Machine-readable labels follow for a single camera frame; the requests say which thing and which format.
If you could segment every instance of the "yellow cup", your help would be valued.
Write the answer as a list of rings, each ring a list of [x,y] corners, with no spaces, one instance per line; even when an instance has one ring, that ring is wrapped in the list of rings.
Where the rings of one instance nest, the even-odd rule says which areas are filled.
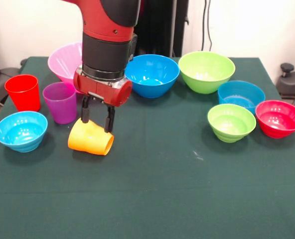
[[[107,155],[112,147],[114,136],[93,121],[83,123],[81,118],[71,129],[68,147],[91,154]]]

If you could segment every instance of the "bowl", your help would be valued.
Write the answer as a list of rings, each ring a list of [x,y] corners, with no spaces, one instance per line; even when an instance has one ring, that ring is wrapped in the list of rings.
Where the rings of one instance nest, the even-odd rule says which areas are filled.
[[[21,111],[0,121],[0,143],[26,153],[36,149],[47,130],[45,116],[34,111]]]
[[[265,100],[265,94],[258,86],[246,81],[229,81],[218,88],[220,104],[235,104],[255,114],[256,106]]]
[[[70,43],[56,49],[48,58],[49,69],[65,83],[73,85],[74,72],[82,64],[82,43]]]
[[[126,77],[132,81],[133,90],[145,98],[164,95],[178,75],[177,63],[160,55],[136,56],[126,67]]]
[[[207,119],[216,136],[226,143],[241,140],[256,127],[254,115],[234,104],[214,106],[208,112]]]
[[[188,53],[178,65],[185,83],[191,90],[201,94],[217,91],[235,72],[235,65],[228,57],[214,52]]]
[[[283,101],[264,101],[256,107],[258,124],[271,138],[284,138],[295,132],[295,106]]]

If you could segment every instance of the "bowl rim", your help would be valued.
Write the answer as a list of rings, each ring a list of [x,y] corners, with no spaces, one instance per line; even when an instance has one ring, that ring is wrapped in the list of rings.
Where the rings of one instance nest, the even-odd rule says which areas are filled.
[[[3,118],[1,121],[0,121],[0,124],[1,122],[3,122],[4,120],[6,120],[7,118],[9,118],[10,116],[14,116],[14,115],[18,115],[18,114],[22,114],[22,113],[34,113],[34,114],[37,114],[37,115],[40,115],[42,116],[45,121],[46,121],[46,126],[44,128],[44,131],[39,135],[38,138],[40,138],[42,135],[44,135],[44,133],[47,131],[47,128],[48,128],[48,120],[46,118],[46,116],[44,116],[43,114],[39,113],[39,112],[36,112],[36,111],[20,111],[20,112],[16,112],[16,113],[13,113],[5,118]],[[37,140],[38,138],[32,140],[32,141],[29,141],[29,142],[25,142],[25,143],[20,143],[20,144],[10,144],[10,143],[5,143],[5,142],[2,142],[0,141],[1,144],[5,145],[5,146],[8,146],[8,147],[13,147],[13,146],[22,146],[22,145],[25,145],[25,144],[28,144],[28,143],[31,143],[31,142],[34,142],[35,140]]]
[[[50,59],[53,57],[53,55],[54,55],[55,53],[57,53],[58,51],[60,51],[62,48],[65,48],[65,47],[70,46],[70,45],[79,45],[79,44],[82,46],[82,42],[80,42],[80,41],[70,42],[70,43],[68,43],[68,44],[65,44],[65,45],[63,45],[63,46],[61,46],[61,47],[55,49],[55,50],[50,54],[50,56],[48,57],[47,64],[48,64],[49,69],[50,69],[54,74],[56,74],[57,76],[67,78],[67,76],[63,76],[63,75],[61,75],[61,74],[59,74],[59,73],[57,73],[56,71],[53,70],[53,68],[50,66]]]
[[[285,105],[288,105],[290,108],[292,109],[295,109],[295,106],[294,105],[291,105],[285,101],[280,101],[280,100],[267,100],[267,101],[263,101],[263,102],[260,102],[257,106],[256,106],[256,109],[255,109],[255,115],[257,117],[257,120],[259,123],[262,123],[264,126],[267,126],[268,128],[272,128],[272,129],[276,129],[276,130],[279,130],[279,131],[282,131],[282,132],[292,132],[292,131],[295,131],[295,128],[293,129],[280,129],[280,128],[273,128],[271,126],[269,126],[268,124],[266,124],[264,121],[262,121],[262,119],[258,116],[257,114],[257,109],[259,108],[260,105],[263,105],[265,103],[268,103],[268,102],[279,102],[279,103],[284,103]]]
[[[223,83],[222,85],[220,85],[219,88],[217,89],[218,97],[221,97],[221,94],[220,94],[220,90],[222,90],[221,87],[222,87],[222,86],[226,86],[226,85],[228,85],[228,84],[231,84],[231,83],[233,83],[233,82],[240,82],[240,83],[242,83],[242,84],[244,83],[244,84],[246,84],[246,85],[251,85],[251,86],[255,87],[257,90],[259,90],[260,92],[263,93],[264,98],[263,98],[263,100],[262,100],[261,102],[265,101],[265,99],[266,99],[265,92],[264,92],[259,86],[255,85],[255,84],[253,84],[253,83],[251,83],[251,82],[248,82],[248,81],[242,81],[242,80],[232,80],[232,81],[228,81],[228,82],[225,82],[225,83]],[[244,107],[244,108],[246,108],[246,109],[253,109],[253,108],[256,108],[261,102],[259,102],[257,105],[255,105],[255,106],[253,106],[253,107]]]
[[[190,75],[188,75],[188,74],[186,74],[186,73],[184,73],[184,72],[182,71],[182,69],[181,69],[181,67],[180,67],[180,62],[181,62],[185,57],[187,57],[187,56],[189,56],[189,55],[192,55],[192,54],[204,54],[204,53],[206,53],[206,54],[212,54],[212,55],[217,55],[217,56],[221,56],[221,57],[224,57],[225,59],[227,59],[230,63],[232,63],[232,66],[233,66],[233,71],[232,71],[232,73],[231,73],[230,75],[228,75],[227,77],[223,78],[223,79],[219,79],[219,80],[215,80],[215,81],[203,81],[203,80],[195,79],[194,77],[192,77],[192,76],[190,76]],[[184,75],[188,76],[189,78],[191,78],[191,79],[193,79],[193,80],[196,80],[196,81],[208,82],[208,83],[211,83],[211,82],[220,82],[220,81],[224,81],[224,80],[226,80],[226,79],[229,79],[229,78],[232,77],[232,75],[235,73],[235,70],[236,70],[235,63],[234,63],[230,58],[228,58],[227,56],[224,56],[224,55],[221,55],[221,54],[218,54],[218,53],[212,52],[212,51],[192,51],[192,52],[189,52],[189,53],[183,55],[183,56],[180,58],[180,60],[178,61],[178,66],[179,66],[180,71],[181,71]]]
[[[144,54],[144,55],[135,56],[135,57],[133,58],[133,60],[134,60],[134,59],[137,59],[137,58],[144,58],[144,57],[147,57],[147,56],[156,56],[156,57],[159,57],[159,58],[166,58],[167,60],[169,60],[169,61],[175,63],[176,68],[177,68],[177,74],[176,74],[176,76],[175,76],[172,80],[170,80],[170,81],[168,81],[168,82],[166,82],[166,83],[163,83],[163,84],[161,84],[161,85],[150,86],[150,85],[145,85],[145,84],[141,84],[141,83],[138,83],[138,82],[134,82],[134,81],[132,81],[131,79],[129,79],[129,78],[126,76],[126,74],[125,74],[126,78],[129,79],[132,83],[137,84],[137,85],[140,85],[140,86],[157,87],[157,86],[163,86],[163,85],[169,84],[169,83],[171,83],[172,81],[175,81],[175,80],[178,78],[179,73],[180,73],[180,68],[179,68],[179,66],[178,66],[178,63],[177,63],[176,61],[174,61],[173,59],[167,57],[167,56],[162,56],[162,55],[158,55],[158,54]]]
[[[211,122],[210,122],[210,120],[209,120],[209,114],[210,114],[210,112],[211,112],[214,108],[216,108],[216,107],[224,107],[224,106],[233,106],[233,107],[240,108],[240,109],[242,109],[242,110],[248,112],[248,113],[251,115],[251,118],[253,119],[253,122],[254,122],[253,127],[252,127],[250,130],[248,130],[247,133],[242,133],[242,134],[239,134],[239,133],[226,133],[226,134],[228,134],[228,135],[232,135],[232,136],[243,136],[243,135],[248,135],[248,134],[250,134],[250,133],[256,128],[257,122],[256,122],[256,118],[255,118],[255,116],[253,115],[253,113],[250,112],[248,109],[246,109],[246,108],[244,108],[244,107],[242,107],[242,106],[239,106],[239,105],[235,105],[235,104],[219,104],[219,105],[215,105],[215,106],[213,106],[213,107],[208,111],[208,113],[207,113],[207,121],[208,121],[208,123],[210,124],[210,126],[211,126],[212,128],[214,128],[215,130],[217,130],[217,131],[219,131],[219,132],[222,132],[222,131],[219,130],[218,128],[214,127],[213,124],[211,124]]]

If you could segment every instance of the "green bowl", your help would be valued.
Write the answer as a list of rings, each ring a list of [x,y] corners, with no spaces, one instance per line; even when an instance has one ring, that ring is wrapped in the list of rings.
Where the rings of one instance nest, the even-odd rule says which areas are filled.
[[[235,65],[228,57],[205,51],[184,55],[178,66],[189,88],[202,94],[217,91],[235,72]]]
[[[234,104],[214,106],[207,119],[216,136],[223,142],[234,143],[256,127],[254,115],[244,107]]]

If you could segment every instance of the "light blue bowl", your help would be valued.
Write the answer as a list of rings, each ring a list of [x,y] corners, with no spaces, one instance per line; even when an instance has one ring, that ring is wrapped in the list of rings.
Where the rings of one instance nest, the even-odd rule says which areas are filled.
[[[47,130],[45,116],[34,111],[22,111],[7,116],[0,121],[0,143],[27,153],[36,149]]]
[[[242,106],[255,115],[256,106],[265,100],[265,94],[258,86],[246,81],[229,81],[218,88],[220,104]]]
[[[126,77],[132,81],[133,90],[145,98],[164,95],[178,75],[178,64],[160,55],[136,56],[126,68]]]

